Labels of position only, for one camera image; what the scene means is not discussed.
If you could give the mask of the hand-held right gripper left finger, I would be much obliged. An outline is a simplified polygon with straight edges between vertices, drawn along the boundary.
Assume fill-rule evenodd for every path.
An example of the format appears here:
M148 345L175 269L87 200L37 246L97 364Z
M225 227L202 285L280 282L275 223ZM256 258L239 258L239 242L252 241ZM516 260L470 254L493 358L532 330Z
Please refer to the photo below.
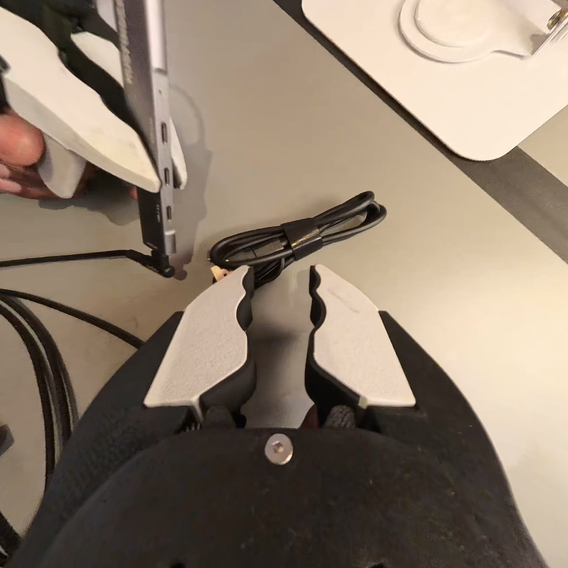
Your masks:
M146 408L186 407L196 421L223 407L233 415L257 386L249 346L254 273L240 266L184 310L144 398Z

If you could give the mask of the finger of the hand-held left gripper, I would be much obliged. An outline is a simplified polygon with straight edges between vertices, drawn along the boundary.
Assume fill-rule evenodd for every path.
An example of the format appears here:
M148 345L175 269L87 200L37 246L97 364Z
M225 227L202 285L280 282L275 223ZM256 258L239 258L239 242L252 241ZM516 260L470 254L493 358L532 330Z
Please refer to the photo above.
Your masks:
M7 102L18 116L105 172L158 192L158 178L138 133L61 61L37 26L1 8L2 74Z
M119 49L110 40L103 39L90 32L73 33L71 39L82 54L120 85L119 93L124 96L122 62ZM169 119L169 127L171 130L169 138L173 159L174 188L183 190L188 182L188 171L180 139L171 117Z

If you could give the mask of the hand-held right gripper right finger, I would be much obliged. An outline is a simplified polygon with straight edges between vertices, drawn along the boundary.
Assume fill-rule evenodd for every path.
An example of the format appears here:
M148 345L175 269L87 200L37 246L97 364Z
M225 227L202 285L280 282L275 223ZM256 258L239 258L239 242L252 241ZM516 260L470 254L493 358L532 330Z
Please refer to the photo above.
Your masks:
M324 265L310 267L309 294L314 327L305 388L317 407L415 407L415 395L376 305Z

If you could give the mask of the grey usb hub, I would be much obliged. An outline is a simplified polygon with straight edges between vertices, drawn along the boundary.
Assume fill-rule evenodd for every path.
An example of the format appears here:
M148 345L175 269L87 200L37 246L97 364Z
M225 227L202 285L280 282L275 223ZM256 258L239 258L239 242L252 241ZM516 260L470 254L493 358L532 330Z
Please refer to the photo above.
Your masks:
M115 1L125 100L158 178L158 192L138 187L141 234L154 254L176 252L174 167L167 35L163 1Z

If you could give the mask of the person's left hand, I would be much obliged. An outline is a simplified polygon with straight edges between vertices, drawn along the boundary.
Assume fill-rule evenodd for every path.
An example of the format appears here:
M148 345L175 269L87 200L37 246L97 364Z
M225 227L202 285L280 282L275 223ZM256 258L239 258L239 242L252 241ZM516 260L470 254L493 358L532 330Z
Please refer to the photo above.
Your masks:
M45 150L40 130L10 109L1 111L1 193L36 201L60 198L43 182L38 162Z

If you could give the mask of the white metal stand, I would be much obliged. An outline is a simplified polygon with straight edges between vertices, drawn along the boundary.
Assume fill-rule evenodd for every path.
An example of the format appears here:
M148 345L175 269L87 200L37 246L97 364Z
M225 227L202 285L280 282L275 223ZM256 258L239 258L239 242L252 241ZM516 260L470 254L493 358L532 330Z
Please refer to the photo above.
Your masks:
M502 157L567 106L567 2L301 6L310 24L466 159Z

